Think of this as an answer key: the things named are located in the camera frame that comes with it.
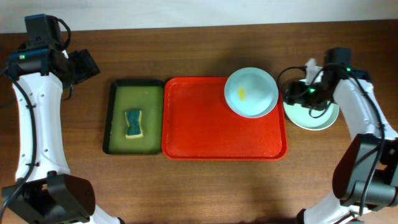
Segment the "light green plate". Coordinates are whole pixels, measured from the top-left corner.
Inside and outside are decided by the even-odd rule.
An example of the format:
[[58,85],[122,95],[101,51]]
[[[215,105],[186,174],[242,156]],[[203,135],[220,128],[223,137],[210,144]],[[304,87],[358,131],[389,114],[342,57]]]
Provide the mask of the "light green plate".
[[282,92],[282,102],[285,114],[297,126],[311,130],[320,131],[329,128],[337,119],[340,107],[332,103],[327,110],[315,111],[303,108],[299,104],[288,105],[284,102],[284,91]]

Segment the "light blue plate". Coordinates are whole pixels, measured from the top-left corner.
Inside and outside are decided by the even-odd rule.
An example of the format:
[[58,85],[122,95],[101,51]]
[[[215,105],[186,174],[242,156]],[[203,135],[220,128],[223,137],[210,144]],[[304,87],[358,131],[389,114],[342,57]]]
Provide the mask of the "light blue plate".
[[245,118],[260,118],[275,108],[279,90],[269,73],[260,68],[246,67],[228,77],[224,98],[236,114]]

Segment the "green yellow sponge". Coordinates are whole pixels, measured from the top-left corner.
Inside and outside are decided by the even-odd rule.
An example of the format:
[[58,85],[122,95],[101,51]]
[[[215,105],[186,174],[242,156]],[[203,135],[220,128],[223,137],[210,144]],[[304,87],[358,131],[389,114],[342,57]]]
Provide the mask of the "green yellow sponge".
[[125,112],[125,119],[127,124],[126,139],[142,138],[144,133],[142,130],[142,111],[129,110]]

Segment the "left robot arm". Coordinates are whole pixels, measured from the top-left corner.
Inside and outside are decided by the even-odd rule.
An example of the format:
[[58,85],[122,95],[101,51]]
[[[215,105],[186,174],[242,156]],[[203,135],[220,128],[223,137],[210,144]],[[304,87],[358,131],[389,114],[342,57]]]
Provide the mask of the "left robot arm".
[[27,223],[122,223],[96,204],[92,184],[71,175],[62,142],[63,90],[99,74],[84,49],[27,46],[10,54],[6,76],[17,97],[20,153],[16,184],[2,189],[4,208]]

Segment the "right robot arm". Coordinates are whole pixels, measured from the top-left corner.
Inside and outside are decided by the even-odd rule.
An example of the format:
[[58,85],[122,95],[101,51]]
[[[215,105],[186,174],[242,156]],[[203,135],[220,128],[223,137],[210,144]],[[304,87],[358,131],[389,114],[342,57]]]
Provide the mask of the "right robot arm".
[[397,131],[385,118],[366,71],[347,58],[314,59],[299,67],[305,81],[283,91],[284,101],[324,113],[340,107],[352,139],[332,178],[332,191],[301,210],[296,223],[349,223],[369,212],[397,206]]

